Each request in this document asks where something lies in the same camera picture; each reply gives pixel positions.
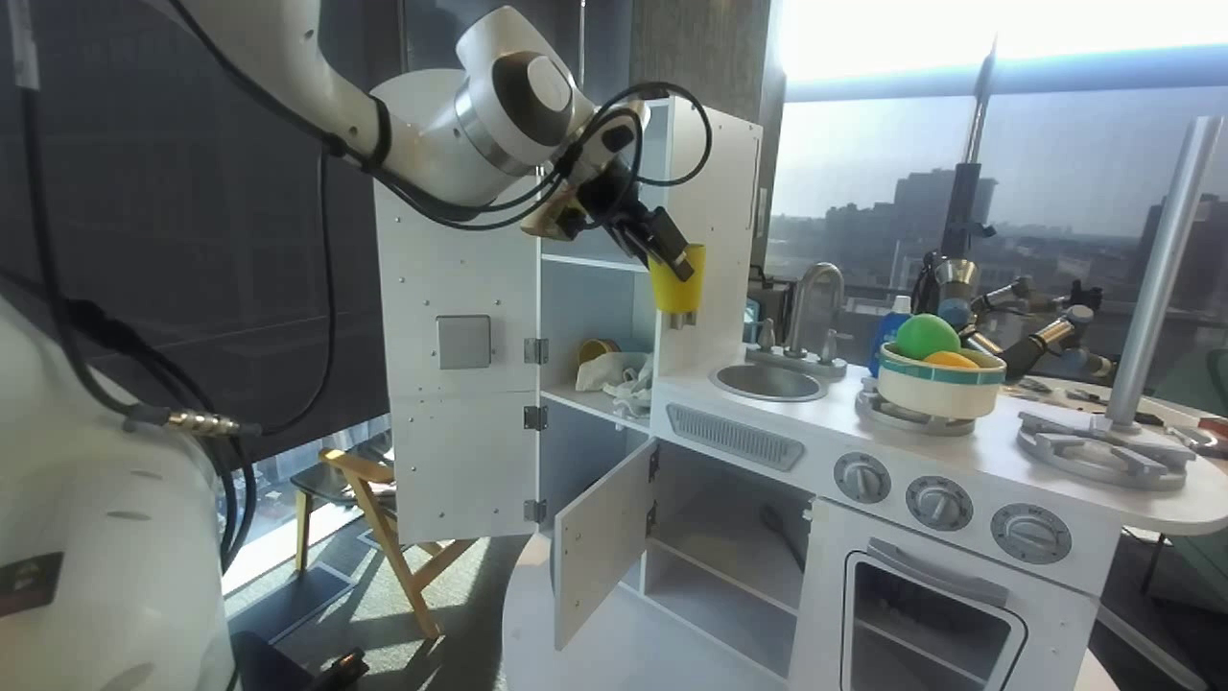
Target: fruit bowl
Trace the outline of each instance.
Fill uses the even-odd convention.
[[[998,388],[1007,383],[1007,360],[960,350],[966,364],[913,360],[882,342],[879,350],[879,396],[933,420],[983,420],[996,411]]]

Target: white toy kitchen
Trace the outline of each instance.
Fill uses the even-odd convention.
[[[687,174],[691,103],[649,117],[644,168]],[[516,691],[1075,689],[1120,531],[1225,531],[1228,473],[1085,483],[1019,447],[1021,411],[1085,415],[998,396],[963,434],[911,430],[865,369],[817,396],[721,383],[762,132],[711,119],[704,176],[644,200],[705,245],[696,322],[602,234],[465,237],[377,191],[402,540],[539,534],[503,616]],[[575,388],[579,346],[626,383]]]

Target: sink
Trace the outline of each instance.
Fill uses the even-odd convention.
[[[730,364],[719,371],[725,388],[739,388],[744,396],[764,396],[764,401],[817,401],[823,383],[800,369],[774,369],[774,364]]]

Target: green ball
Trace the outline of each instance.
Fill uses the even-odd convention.
[[[942,350],[960,350],[960,333],[942,315],[911,315],[892,342],[896,342],[896,352],[913,360],[927,360]]]

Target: faucet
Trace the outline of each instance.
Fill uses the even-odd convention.
[[[823,332],[823,352],[817,360],[837,360],[837,315],[846,307],[846,274],[842,264],[832,263],[813,263],[808,270],[808,277],[795,286],[795,305],[791,305],[791,333],[789,333],[789,346],[783,346],[783,359],[791,360],[804,360],[808,350],[804,350],[804,328],[808,328],[808,315],[823,307],[827,313],[827,332]]]

